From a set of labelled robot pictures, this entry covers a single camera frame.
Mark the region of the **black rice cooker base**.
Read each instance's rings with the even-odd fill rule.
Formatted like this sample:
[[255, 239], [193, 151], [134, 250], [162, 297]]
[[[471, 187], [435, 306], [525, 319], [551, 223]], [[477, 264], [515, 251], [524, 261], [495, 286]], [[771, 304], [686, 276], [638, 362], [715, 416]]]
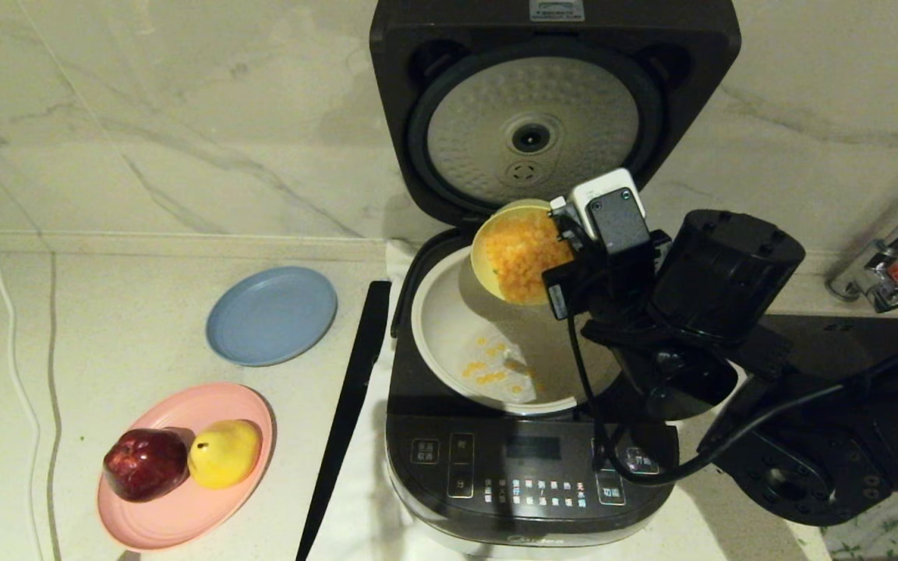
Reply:
[[548, 415], [475, 404], [424, 362], [410, 320], [415, 291], [439, 259], [471, 241], [449, 230], [424, 242], [395, 308], [384, 439], [398, 498], [436, 540], [474, 557], [576, 558], [642, 531], [674, 487], [635, 485], [596, 466], [596, 426], [620, 433], [614, 451], [638, 475], [677, 465], [678, 434], [660, 422], [630, 424], [628, 384], [606, 349], [580, 342], [594, 399]]

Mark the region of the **black rice cooker lid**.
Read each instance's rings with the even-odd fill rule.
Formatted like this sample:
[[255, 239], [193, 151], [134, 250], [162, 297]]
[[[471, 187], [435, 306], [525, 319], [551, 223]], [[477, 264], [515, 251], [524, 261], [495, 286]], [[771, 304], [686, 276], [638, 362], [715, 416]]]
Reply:
[[741, 29], [733, 0], [378, 0], [369, 49], [410, 198], [468, 227], [617, 169], [644, 188]]

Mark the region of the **white inner pot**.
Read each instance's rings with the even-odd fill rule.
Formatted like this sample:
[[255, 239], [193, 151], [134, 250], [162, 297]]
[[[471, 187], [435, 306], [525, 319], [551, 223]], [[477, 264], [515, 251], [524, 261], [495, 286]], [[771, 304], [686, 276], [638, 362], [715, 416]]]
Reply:
[[567, 324], [546, 305], [513, 305], [479, 283], [465, 246], [422, 277], [411, 330], [445, 386], [511, 415], [548, 415], [584, 404]]

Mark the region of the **chrome faucet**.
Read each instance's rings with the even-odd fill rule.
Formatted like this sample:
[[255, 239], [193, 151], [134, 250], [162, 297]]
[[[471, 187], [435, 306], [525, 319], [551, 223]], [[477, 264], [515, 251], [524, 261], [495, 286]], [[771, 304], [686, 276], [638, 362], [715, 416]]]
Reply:
[[824, 288], [842, 302], [865, 298], [877, 313], [898, 309], [898, 283], [891, 267], [898, 259], [898, 223], [866, 242], [845, 265], [827, 274]]

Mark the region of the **yellow pear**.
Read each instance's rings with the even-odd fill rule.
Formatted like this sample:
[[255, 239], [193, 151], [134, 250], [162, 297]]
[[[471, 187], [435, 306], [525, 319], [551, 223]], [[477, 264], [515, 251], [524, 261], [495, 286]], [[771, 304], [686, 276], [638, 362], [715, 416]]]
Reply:
[[263, 436], [245, 419], [221, 420], [196, 434], [190, 445], [189, 475], [204, 488], [225, 489], [242, 482], [259, 461]]

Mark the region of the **yellow corn kernels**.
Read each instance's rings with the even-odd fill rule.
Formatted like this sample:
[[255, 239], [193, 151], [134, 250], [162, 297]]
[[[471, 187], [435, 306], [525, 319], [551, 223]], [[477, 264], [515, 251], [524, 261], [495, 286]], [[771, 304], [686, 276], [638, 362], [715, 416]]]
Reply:
[[516, 210], [485, 224], [469, 256], [471, 303], [484, 324], [469, 341], [461, 376], [474, 391], [509, 404], [551, 400], [544, 380], [558, 323], [543, 273], [571, 251], [544, 210]]

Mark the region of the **blue plate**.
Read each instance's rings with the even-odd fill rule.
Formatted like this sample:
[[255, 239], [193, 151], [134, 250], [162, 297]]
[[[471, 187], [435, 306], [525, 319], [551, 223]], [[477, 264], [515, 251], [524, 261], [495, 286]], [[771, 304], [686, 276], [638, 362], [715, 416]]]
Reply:
[[214, 354], [234, 365], [279, 365], [304, 354], [331, 329], [338, 292], [320, 271], [275, 267], [232, 285], [204, 327]]

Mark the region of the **pink plate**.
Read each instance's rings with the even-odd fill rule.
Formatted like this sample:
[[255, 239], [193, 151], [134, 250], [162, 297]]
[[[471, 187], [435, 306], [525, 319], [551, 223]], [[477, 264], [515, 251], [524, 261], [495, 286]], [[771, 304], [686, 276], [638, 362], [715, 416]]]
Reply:
[[150, 406], [131, 429], [186, 429], [194, 433], [215, 422], [242, 419], [259, 429], [261, 444], [252, 472], [222, 490], [182, 483], [150, 502], [133, 503], [114, 494], [104, 477], [97, 480], [97, 518], [125, 550], [156, 552], [179, 547], [217, 529], [254, 493], [274, 452], [274, 418], [267, 401], [237, 383], [208, 383], [175, 392]]

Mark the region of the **yellow bowl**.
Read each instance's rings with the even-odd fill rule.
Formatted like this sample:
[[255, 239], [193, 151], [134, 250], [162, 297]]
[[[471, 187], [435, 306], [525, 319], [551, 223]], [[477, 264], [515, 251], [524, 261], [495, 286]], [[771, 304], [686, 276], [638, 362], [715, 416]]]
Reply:
[[513, 305], [546, 303], [544, 271], [574, 258], [569, 246], [558, 241], [550, 210], [545, 201], [520, 199], [501, 207], [479, 228], [471, 265], [494, 297]]

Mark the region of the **red apple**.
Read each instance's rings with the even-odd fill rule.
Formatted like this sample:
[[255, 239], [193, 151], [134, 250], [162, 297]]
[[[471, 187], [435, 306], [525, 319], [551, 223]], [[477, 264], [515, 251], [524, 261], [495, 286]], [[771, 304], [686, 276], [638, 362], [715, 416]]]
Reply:
[[131, 429], [104, 455], [102, 476], [118, 498], [150, 502], [188, 479], [189, 448], [172, 429]]

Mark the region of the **long black flat strip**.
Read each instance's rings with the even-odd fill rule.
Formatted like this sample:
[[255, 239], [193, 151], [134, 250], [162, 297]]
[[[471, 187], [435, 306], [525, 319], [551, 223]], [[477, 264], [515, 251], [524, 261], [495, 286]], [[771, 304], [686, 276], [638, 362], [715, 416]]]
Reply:
[[375, 280], [366, 292], [295, 561], [309, 561], [309, 554], [327, 515], [355, 426], [359, 422], [371, 372], [387, 333], [391, 287], [391, 281]]

